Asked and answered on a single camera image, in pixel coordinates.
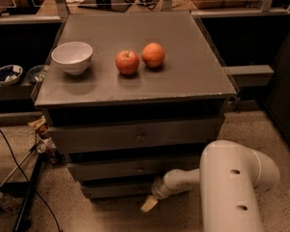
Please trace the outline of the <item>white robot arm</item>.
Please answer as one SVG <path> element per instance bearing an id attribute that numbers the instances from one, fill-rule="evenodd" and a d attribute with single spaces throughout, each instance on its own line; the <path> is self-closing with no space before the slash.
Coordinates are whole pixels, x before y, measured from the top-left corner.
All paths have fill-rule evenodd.
<path id="1" fill-rule="evenodd" d="M 141 211 L 147 213 L 172 194 L 200 187 L 204 232 L 264 232 L 255 193 L 275 188 L 279 180 L 278 167 L 267 155 L 217 140 L 203 150 L 197 169 L 172 169 L 157 177 Z"/>

